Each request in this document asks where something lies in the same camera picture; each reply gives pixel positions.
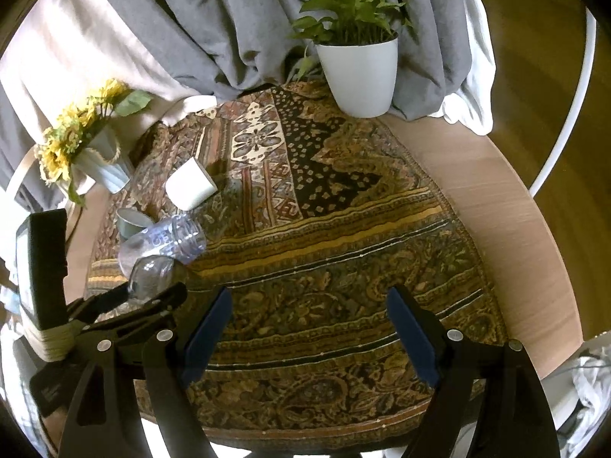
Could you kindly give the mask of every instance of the wooden floor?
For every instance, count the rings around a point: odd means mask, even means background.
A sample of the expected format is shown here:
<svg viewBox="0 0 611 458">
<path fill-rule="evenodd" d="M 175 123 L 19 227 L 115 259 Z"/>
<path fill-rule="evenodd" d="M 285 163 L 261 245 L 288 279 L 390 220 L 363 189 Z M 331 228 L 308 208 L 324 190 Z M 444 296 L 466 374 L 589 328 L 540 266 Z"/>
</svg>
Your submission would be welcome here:
<svg viewBox="0 0 611 458">
<path fill-rule="evenodd" d="M 497 75 L 491 139 L 530 186 L 571 105 L 584 51 L 580 0 L 483 0 Z M 584 336 L 611 330 L 611 42 L 599 28 L 575 130 L 538 203 L 558 243 Z"/>
</svg>

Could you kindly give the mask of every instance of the patterned fabric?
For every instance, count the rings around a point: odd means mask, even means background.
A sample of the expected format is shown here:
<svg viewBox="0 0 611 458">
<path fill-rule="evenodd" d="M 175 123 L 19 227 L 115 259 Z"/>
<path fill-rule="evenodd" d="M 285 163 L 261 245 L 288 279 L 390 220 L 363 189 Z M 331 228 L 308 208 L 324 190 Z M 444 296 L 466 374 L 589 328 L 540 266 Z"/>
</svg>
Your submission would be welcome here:
<svg viewBox="0 0 611 458">
<path fill-rule="evenodd" d="M 133 182 L 112 199 L 90 293 L 123 280 L 116 209 L 175 213 L 164 181 L 196 156 L 219 192 L 192 213 L 209 249 L 191 266 L 201 291 L 176 317 L 217 284 L 231 287 L 233 319 L 188 389 L 213 441 L 309 453 L 415 428 L 432 392 L 386 316 L 396 283 L 446 327 L 506 340 L 491 281 L 439 188 L 381 121 L 345 116 L 324 85 L 250 94 L 151 136 Z"/>
</svg>

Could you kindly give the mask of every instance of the green leaf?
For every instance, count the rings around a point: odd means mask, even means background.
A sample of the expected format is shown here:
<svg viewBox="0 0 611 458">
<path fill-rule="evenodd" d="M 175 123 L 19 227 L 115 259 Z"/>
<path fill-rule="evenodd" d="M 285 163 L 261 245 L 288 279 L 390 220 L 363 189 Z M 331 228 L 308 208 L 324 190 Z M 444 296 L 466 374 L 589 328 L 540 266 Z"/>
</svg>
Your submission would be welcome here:
<svg viewBox="0 0 611 458">
<path fill-rule="evenodd" d="M 114 111 L 121 117 L 127 117 L 142 110 L 152 99 L 153 96 L 147 91 L 134 90 L 115 106 Z"/>
<path fill-rule="evenodd" d="M 377 24 L 382 29 L 384 29 L 387 33 L 392 35 L 392 33 L 393 33 L 392 29 L 390 28 L 390 24 L 388 23 L 388 21 L 386 19 L 384 19 L 384 18 L 377 18 L 375 20 L 375 24 Z"/>
<path fill-rule="evenodd" d="M 329 10 L 335 12 L 337 2 L 335 0 L 306 0 L 301 5 L 299 12 L 311 12 L 313 10 Z"/>
<path fill-rule="evenodd" d="M 316 24 L 318 24 L 318 21 L 314 17 L 306 15 L 305 17 L 300 17 L 296 21 L 293 21 L 291 25 L 295 29 L 308 29 Z"/>
<path fill-rule="evenodd" d="M 297 71 L 297 74 L 295 74 L 294 79 L 296 81 L 300 81 L 303 76 L 310 72 L 317 64 L 318 61 L 313 56 L 304 56 L 297 62 L 299 70 Z"/>
<path fill-rule="evenodd" d="M 68 197 L 70 201 L 75 202 L 79 206 L 85 206 L 85 199 L 76 192 L 76 187 L 74 185 L 74 179 L 71 177 L 70 173 L 70 184 L 68 185 Z"/>
<path fill-rule="evenodd" d="M 328 43 L 329 41 L 332 41 L 333 38 L 334 38 L 334 33 L 332 33 L 331 31 L 325 30 L 318 35 L 315 41 L 317 43 Z"/>
<path fill-rule="evenodd" d="M 378 3 L 378 8 L 394 8 L 396 10 L 399 10 L 402 7 L 402 5 L 400 5 L 399 3 L 392 3 L 392 2 L 380 2 Z"/>
<path fill-rule="evenodd" d="M 334 17 L 323 17 L 319 20 L 319 22 L 320 24 L 322 24 L 323 22 L 331 22 L 332 24 L 335 24 L 335 22 L 337 22 L 337 19 L 335 19 Z"/>
<path fill-rule="evenodd" d="M 399 21 L 401 22 L 401 25 L 404 25 L 405 17 L 401 13 L 400 9 L 392 8 L 392 7 L 380 8 L 380 13 L 386 16 L 387 21 L 390 21 L 390 22 Z"/>
<path fill-rule="evenodd" d="M 377 19 L 374 6 L 370 3 L 361 4 L 354 17 L 357 21 L 363 22 L 376 22 Z"/>
<path fill-rule="evenodd" d="M 317 36 L 317 33 L 312 30 L 312 27 L 308 29 L 304 29 L 302 31 L 295 32 L 291 34 L 289 37 L 292 39 L 314 39 Z"/>
</svg>

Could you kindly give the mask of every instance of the pothos plant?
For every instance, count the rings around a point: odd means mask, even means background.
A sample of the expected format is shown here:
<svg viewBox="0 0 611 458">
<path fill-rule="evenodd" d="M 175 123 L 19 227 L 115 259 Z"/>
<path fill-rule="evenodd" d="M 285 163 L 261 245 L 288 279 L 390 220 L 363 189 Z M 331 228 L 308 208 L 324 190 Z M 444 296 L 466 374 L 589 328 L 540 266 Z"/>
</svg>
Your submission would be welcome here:
<svg viewBox="0 0 611 458">
<path fill-rule="evenodd" d="M 307 15 L 293 21 L 294 37 L 315 44 L 354 46 L 376 44 L 396 38 L 393 24 L 411 26 L 405 3 L 388 0 L 307 0 L 299 13 L 322 11 L 317 19 Z M 314 62 L 307 60 L 307 48 L 298 76 Z"/>
</svg>

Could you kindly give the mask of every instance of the white vase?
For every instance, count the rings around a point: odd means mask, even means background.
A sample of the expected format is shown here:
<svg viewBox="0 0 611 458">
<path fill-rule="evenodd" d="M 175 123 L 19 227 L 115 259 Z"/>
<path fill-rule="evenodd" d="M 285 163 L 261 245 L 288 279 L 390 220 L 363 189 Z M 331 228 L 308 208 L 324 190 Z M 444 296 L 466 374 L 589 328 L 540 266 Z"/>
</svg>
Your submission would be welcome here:
<svg viewBox="0 0 611 458">
<path fill-rule="evenodd" d="M 363 46 L 316 50 L 341 111 L 353 117 L 377 117 L 388 111 L 395 91 L 397 39 Z"/>
<path fill-rule="evenodd" d="M 112 194 L 121 191 L 134 174 L 134 166 L 127 153 L 121 152 L 115 163 L 104 161 L 114 158 L 117 153 L 117 143 L 117 138 L 110 127 L 105 127 L 74 160 L 77 168 L 106 187 Z"/>
</svg>

